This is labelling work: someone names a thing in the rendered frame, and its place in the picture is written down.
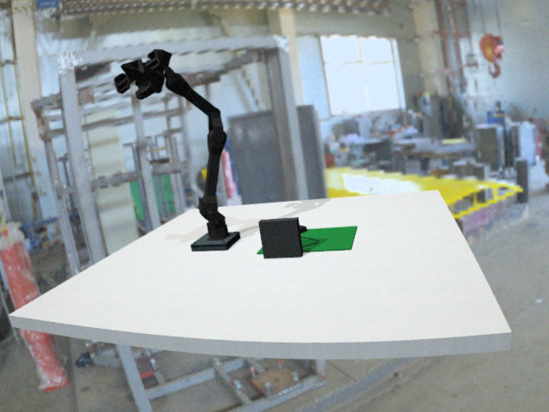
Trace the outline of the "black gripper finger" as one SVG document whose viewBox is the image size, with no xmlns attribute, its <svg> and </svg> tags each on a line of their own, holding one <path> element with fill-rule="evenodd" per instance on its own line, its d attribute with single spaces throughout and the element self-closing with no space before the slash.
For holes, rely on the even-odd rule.
<svg viewBox="0 0 549 412">
<path fill-rule="evenodd" d="M 135 73 L 137 75 L 137 77 L 140 77 L 143 74 L 145 74 L 145 69 L 144 69 L 144 66 L 143 66 L 142 59 L 138 59 L 138 60 L 133 61 L 133 62 L 122 64 L 122 67 L 124 69 L 130 71 L 130 72 Z"/>
<path fill-rule="evenodd" d="M 128 82 L 129 84 L 131 84 L 133 81 L 136 80 L 135 77 L 134 77 L 134 73 L 133 73 L 133 72 L 130 72 L 130 71 L 124 69 L 124 68 L 122 67 L 122 64 L 121 64 L 120 66 L 121 66 L 121 69 L 125 72 L 126 78 L 127 78 L 127 80 L 128 80 L 127 82 Z"/>
</svg>

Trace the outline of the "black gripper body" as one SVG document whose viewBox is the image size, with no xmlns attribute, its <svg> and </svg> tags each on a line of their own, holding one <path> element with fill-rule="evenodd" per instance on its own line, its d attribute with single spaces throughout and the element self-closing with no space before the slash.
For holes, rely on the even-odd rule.
<svg viewBox="0 0 549 412">
<path fill-rule="evenodd" d="M 158 75 L 156 70 L 161 68 L 162 65 L 163 65 L 163 61 L 161 59 L 162 56 L 159 54 L 159 51 L 152 50 L 148 54 L 148 58 L 150 58 L 150 60 L 143 63 L 143 66 L 144 66 L 144 69 L 145 69 L 145 74 L 143 74 L 140 77 L 137 77 L 137 75 L 134 73 L 136 83 L 141 83 L 141 82 L 144 82 L 145 80 L 147 80 L 148 79 L 148 74 L 152 75 L 153 78 L 156 80 L 156 77 Z M 113 81 L 115 82 L 117 92 L 120 93 L 120 94 L 123 94 L 128 89 L 130 89 L 130 84 L 127 82 L 128 80 L 127 80 L 126 75 L 124 73 L 120 73 L 118 76 L 114 77 Z"/>
</svg>

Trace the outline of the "green circuit board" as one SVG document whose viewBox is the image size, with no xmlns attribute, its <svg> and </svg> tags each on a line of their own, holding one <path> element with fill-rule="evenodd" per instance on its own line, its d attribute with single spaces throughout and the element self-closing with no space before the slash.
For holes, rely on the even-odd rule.
<svg viewBox="0 0 549 412">
<path fill-rule="evenodd" d="M 346 251 L 352 250 L 353 240 L 357 227 L 329 227 L 307 229 L 301 237 L 303 253 L 311 251 Z M 319 243 L 317 243 L 317 239 Z M 317 243 L 317 244 L 315 244 Z M 315 244 L 315 245 L 312 245 Z"/>
</svg>

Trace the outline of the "black connector plug with cable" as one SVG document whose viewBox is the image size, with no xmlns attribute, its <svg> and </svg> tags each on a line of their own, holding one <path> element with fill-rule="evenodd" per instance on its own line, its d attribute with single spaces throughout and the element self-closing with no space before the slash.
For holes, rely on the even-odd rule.
<svg viewBox="0 0 549 412">
<path fill-rule="evenodd" d="M 307 232 L 307 227 L 306 226 L 299 225 L 299 227 L 300 227 L 300 233 Z M 310 238 L 305 238 L 305 237 L 301 237 L 301 238 L 310 239 Z M 317 240 L 317 239 L 314 239 L 314 240 Z M 318 241 L 317 243 L 319 243 L 319 240 L 317 240 L 317 241 Z M 317 244 L 317 243 L 315 243 L 315 244 Z M 312 245 L 315 245 L 315 244 L 312 244 Z"/>
</svg>

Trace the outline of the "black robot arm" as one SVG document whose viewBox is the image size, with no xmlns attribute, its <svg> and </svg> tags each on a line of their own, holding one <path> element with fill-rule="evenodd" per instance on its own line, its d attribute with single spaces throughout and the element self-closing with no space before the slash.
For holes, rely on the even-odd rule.
<svg viewBox="0 0 549 412">
<path fill-rule="evenodd" d="M 225 216 L 218 210 L 217 184 L 220 169 L 220 156 L 225 147 L 226 133 L 223 131 L 223 123 L 220 110 L 211 105 L 206 99 L 198 94 L 187 81 L 179 74 L 175 73 L 169 67 L 172 54 L 168 51 L 154 49 L 162 56 L 163 65 L 156 70 L 156 80 L 148 74 L 148 79 L 141 83 L 136 83 L 138 90 L 136 98 L 146 99 L 152 94 L 160 93 L 166 78 L 166 88 L 175 94 L 185 97 L 192 105 L 196 106 L 208 116 L 208 167 L 205 183 L 205 192 L 203 197 L 198 198 L 198 209 L 200 215 L 207 221 L 208 236 L 207 240 L 222 241 L 230 234 L 227 231 Z M 165 71 L 166 70 L 166 71 Z M 164 75 L 163 75 L 164 74 Z"/>
</svg>

